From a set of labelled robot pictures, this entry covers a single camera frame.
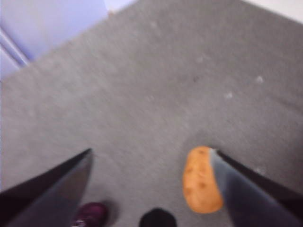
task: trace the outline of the orange potato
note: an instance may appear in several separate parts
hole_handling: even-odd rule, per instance
[[[209,147],[190,151],[183,173],[183,194],[188,206],[197,213],[211,213],[223,206],[212,166]]]

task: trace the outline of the gray carpet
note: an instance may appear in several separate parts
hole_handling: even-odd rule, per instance
[[[187,152],[209,145],[303,193],[302,40],[238,0],[141,0],[2,81],[2,188],[91,147],[83,202],[114,201],[114,226],[162,207],[229,227],[182,196]]]

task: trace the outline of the purple shoe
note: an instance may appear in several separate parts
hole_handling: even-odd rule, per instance
[[[90,202],[80,207],[71,227],[103,227],[107,218],[106,206],[99,202]]]

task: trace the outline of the shoe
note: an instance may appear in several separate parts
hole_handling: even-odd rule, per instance
[[[71,227],[103,227],[107,219],[107,207],[99,202],[90,202],[79,208]]]
[[[172,214],[156,208],[142,216],[139,227],[177,227],[177,223]]]

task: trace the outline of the potato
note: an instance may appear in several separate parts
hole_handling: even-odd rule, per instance
[[[183,194],[188,206],[197,213],[211,213],[223,206],[212,166],[209,147],[190,151],[183,173]]]

